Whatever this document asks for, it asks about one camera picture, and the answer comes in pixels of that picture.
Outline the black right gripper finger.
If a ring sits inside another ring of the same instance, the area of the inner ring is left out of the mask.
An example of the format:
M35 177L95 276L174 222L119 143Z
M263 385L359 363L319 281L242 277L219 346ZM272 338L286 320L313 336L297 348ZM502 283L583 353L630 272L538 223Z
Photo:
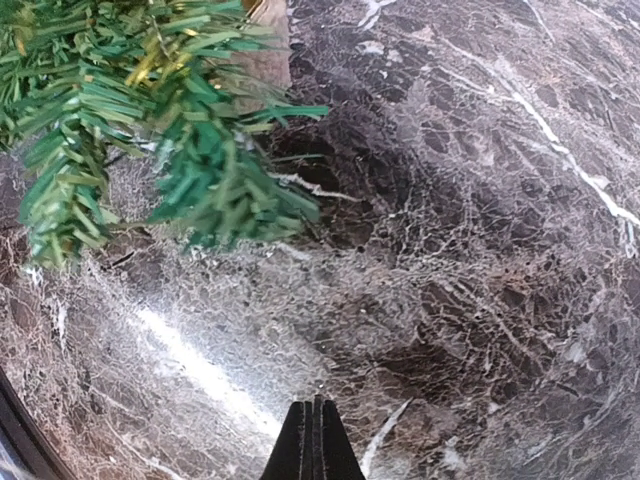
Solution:
M365 479L333 401L317 395L290 405L261 479Z

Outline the small green christmas tree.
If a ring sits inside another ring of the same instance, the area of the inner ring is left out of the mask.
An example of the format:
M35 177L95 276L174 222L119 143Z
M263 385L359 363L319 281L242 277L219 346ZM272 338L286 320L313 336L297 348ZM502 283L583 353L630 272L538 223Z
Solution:
M1 145L31 143L20 209L31 259L61 267L108 241L109 168L124 157L155 156L148 222L185 230L190 246L278 241L317 221L317 203L254 143L327 112L245 66L278 42L240 1L3 2Z

